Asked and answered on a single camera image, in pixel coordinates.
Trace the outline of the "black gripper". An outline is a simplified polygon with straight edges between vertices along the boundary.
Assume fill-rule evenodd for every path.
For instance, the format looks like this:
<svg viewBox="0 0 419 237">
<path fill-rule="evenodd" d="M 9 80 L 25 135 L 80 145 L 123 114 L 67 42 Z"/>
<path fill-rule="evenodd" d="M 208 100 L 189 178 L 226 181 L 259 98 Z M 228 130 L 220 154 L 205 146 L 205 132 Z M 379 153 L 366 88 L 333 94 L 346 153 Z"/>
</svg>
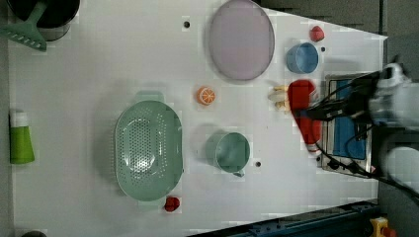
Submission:
<svg viewBox="0 0 419 237">
<path fill-rule="evenodd" d="M 343 102 L 320 103 L 299 111 L 301 118 L 335 119 L 350 118 L 354 123 L 372 123 L 370 99 L 377 90 L 378 73 L 356 73 L 343 75 L 348 80 L 349 94 Z"/>
</svg>

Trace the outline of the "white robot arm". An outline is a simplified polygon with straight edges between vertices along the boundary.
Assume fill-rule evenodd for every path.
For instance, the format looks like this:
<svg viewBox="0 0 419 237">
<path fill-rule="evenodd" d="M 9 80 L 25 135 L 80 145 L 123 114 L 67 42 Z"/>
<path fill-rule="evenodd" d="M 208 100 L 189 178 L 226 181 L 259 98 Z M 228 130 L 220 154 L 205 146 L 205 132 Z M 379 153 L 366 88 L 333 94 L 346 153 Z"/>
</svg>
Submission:
<svg viewBox="0 0 419 237">
<path fill-rule="evenodd" d="M 348 118 L 364 124 L 356 138 L 375 127 L 418 128 L 418 85 L 405 74 L 404 67 L 389 63 L 381 71 L 360 74 L 348 84 L 336 88 L 321 101 L 294 114 L 309 119 L 309 135 L 317 121 Z"/>
</svg>

